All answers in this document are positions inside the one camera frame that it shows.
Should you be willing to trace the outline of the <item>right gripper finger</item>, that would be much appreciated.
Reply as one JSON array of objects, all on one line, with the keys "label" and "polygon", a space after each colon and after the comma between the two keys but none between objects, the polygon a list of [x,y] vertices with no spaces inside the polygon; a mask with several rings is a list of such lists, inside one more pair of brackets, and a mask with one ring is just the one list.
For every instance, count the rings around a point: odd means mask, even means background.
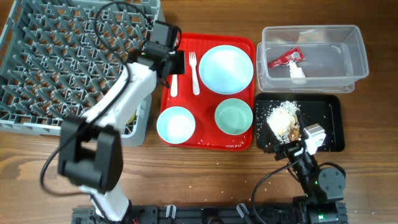
[{"label": "right gripper finger", "polygon": [[280,141],[276,138],[276,135],[274,132],[271,130],[268,122],[264,120],[264,138],[265,138],[265,143],[264,143],[264,153],[277,153],[282,150]]},{"label": "right gripper finger", "polygon": [[297,110],[295,112],[295,115],[298,119],[298,124],[299,124],[299,130],[300,130],[300,141],[304,141],[305,139],[308,138],[308,127],[311,126],[310,122],[308,121],[308,119],[299,111]]}]

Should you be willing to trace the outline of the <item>white plastic fork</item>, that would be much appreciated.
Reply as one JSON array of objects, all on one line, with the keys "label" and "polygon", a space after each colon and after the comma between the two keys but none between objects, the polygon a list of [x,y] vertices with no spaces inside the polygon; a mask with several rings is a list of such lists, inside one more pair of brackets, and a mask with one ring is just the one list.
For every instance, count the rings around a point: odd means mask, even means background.
[{"label": "white plastic fork", "polygon": [[197,77],[197,57],[195,52],[189,52],[189,64],[192,69],[192,88],[193,94],[199,95],[200,94],[200,87]]}]

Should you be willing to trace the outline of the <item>white plastic spoon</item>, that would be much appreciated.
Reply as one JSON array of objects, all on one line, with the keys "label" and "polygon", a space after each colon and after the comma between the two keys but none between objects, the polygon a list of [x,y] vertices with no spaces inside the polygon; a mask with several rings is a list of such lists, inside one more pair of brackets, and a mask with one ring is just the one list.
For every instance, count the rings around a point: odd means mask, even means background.
[{"label": "white plastic spoon", "polygon": [[178,95],[178,75],[172,75],[172,82],[170,86],[170,95],[171,97],[176,97]]}]

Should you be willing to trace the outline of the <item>rice and food scraps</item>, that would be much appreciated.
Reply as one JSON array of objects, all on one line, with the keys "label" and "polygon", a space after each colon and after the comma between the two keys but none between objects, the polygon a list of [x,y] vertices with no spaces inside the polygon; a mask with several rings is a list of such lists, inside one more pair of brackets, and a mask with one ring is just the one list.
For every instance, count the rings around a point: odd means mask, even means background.
[{"label": "rice and food scraps", "polygon": [[296,101],[282,101],[279,105],[270,105],[266,121],[281,144],[300,139],[300,125],[296,115],[299,110]]}]

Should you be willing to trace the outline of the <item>green bowl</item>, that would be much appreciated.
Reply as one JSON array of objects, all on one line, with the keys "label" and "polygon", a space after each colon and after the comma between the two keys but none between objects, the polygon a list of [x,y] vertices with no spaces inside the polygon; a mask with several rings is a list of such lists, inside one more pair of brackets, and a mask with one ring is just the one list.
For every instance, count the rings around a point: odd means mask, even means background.
[{"label": "green bowl", "polygon": [[251,107],[243,100],[229,98],[222,101],[215,109],[215,123],[224,133],[240,135],[251,126],[253,113]]}]

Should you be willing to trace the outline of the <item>white napkin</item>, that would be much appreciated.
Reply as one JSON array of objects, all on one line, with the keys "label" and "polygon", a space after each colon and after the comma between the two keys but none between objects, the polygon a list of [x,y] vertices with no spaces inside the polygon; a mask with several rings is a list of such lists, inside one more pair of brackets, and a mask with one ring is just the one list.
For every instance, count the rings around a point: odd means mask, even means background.
[{"label": "white napkin", "polygon": [[307,82],[303,70],[294,61],[289,62],[289,72],[295,84],[302,85]]}]

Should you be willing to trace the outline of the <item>yellow plastic cup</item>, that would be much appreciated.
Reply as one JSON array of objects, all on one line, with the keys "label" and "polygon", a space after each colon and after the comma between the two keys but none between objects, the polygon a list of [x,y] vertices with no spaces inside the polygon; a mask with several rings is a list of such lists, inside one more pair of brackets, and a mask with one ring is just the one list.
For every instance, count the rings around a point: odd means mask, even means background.
[{"label": "yellow plastic cup", "polygon": [[135,119],[136,119],[136,111],[134,111],[134,113],[132,114],[132,116],[129,118],[127,124],[133,123]]}]

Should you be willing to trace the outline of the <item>red sauce packet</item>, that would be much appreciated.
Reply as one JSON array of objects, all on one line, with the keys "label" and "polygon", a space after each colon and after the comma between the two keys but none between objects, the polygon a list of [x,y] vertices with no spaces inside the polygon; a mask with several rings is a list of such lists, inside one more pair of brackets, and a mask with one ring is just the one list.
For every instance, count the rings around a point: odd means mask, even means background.
[{"label": "red sauce packet", "polygon": [[280,65],[288,65],[290,62],[301,62],[305,60],[305,57],[299,47],[294,47],[286,51],[279,58],[269,62],[268,68],[274,68]]}]

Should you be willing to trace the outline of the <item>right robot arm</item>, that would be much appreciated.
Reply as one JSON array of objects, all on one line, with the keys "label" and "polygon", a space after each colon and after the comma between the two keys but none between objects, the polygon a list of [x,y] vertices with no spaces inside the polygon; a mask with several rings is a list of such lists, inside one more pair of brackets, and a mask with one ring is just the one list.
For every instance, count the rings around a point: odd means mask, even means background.
[{"label": "right robot arm", "polygon": [[301,138],[279,146],[268,153],[275,160],[288,159],[287,165],[271,172],[287,170],[300,183],[305,195],[294,197],[291,203],[264,205],[257,212],[260,223],[348,223],[346,204],[342,202],[346,172],[341,166],[315,159],[317,149],[326,137],[318,123],[310,123],[296,112]]}]

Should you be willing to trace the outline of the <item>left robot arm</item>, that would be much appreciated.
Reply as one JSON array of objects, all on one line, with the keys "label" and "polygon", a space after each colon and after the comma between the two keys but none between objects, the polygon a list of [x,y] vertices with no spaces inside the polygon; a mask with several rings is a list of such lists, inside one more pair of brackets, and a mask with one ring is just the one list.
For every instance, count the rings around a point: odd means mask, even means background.
[{"label": "left robot arm", "polygon": [[136,221],[131,201],[118,184],[123,171],[121,131],[157,85],[169,86],[169,75],[185,73],[181,40],[179,27],[155,21],[144,49],[129,54],[121,76],[101,101],[62,123],[58,173],[90,196],[102,222]]}]

